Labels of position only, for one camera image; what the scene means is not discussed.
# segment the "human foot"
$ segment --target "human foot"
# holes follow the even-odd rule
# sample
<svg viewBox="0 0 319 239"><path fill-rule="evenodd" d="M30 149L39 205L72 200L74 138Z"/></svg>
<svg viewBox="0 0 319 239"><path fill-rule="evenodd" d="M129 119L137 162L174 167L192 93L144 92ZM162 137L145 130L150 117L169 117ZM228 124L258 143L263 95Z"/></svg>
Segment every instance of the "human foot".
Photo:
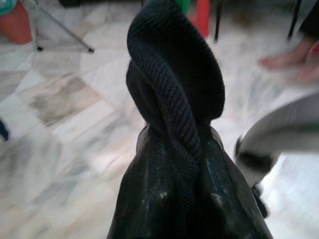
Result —
<svg viewBox="0 0 319 239"><path fill-rule="evenodd" d="M304 37L303 40L291 51L273 57L262 58L258 61L258 63L270 70L284 69L303 64L315 42L316 41L311 38Z"/></svg>
<svg viewBox="0 0 319 239"><path fill-rule="evenodd" d="M319 80L319 62L313 65L305 66L299 73L298 78L302 82Z"/></svg>

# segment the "red bucket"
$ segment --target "red bucket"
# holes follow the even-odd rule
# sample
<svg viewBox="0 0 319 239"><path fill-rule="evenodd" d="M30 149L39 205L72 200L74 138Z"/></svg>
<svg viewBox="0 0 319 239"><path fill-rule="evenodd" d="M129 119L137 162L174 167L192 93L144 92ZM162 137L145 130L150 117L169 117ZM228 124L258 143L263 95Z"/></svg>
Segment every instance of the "red bucket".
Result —
<svg viewBox="0 0 319 239"><path fill-rule="evenodd" d="M20 1L11 12L0 16L0 33L16 44L32 41L29 17Z"/></svg>
<svg viewBox="0 0 319 239"><path fill-rule="evenodd" d="M319 42L317 45L312 49L312 55L317 55L319 53Z"/></svg>

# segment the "gray object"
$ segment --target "gray object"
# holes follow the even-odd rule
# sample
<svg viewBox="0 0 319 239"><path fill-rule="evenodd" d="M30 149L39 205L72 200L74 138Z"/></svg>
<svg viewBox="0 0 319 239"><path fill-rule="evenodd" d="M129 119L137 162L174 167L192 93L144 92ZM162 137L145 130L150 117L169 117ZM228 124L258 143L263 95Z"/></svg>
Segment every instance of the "gray object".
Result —
<svg viewBox="0 0 319 239"><path fill-rule="evenodd" d="M22 3L25 6L29 15L33 44L34 44L34 48L37 51L43 50L43 48L39 46L37 43L36 28L35 28L35 15L39 13L45 16L46 18L49 18L52 22L54 22L56 25L62 28L65 32L67 32L74 40L76 40L82 46L84 46L89 53L94 53L95 49L93 47L89 46L84 41L82 41L77 35L75 35L72 31L67 29L62 23L60 23L57 19L51 16L45 9L39 6L37 0L23 0Z"/></svg>
<svg viewBox="0 0 319 239"><path fill-rule="evenodd" d="M253 187L282 152L319 151L319 93L292 102L259 120L236 145L236 164Z"/></svg>

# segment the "blue object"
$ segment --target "blue object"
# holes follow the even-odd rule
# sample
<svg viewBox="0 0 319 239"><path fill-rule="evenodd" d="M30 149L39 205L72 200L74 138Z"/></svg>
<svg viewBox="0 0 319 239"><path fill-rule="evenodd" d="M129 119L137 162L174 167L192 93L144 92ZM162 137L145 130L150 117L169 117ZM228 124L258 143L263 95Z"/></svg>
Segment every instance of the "blue object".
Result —
<svg viewBox="0 0 319 239"><path fill-rule="evenodd" d="M13 10L17 0L0 0L0 16Z"/></svg>
<svg viewBox="0 0 319 239"><path fill-rule="evenodd" d="M9 139L9 131L4 126L3 122L0 120L0 136L2 136L5 141Z"/></svg>

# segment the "green object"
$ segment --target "green object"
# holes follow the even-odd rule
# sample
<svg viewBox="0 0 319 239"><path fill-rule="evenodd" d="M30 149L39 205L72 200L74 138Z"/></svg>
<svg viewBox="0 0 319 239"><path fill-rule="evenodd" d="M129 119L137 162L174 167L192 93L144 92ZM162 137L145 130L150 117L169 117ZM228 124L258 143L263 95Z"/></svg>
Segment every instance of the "green object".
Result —
<svg viewBox="0 0 319 239"><path fill-rule="evenodd" d="M11 12L16 5L16 0L0 0L0 16Z"/></svg>
<svg viewBox="0 0 319 239"><path fill-rule="evenodd" d="M188 13L191 0L175 0L184 14Z"/></svg>

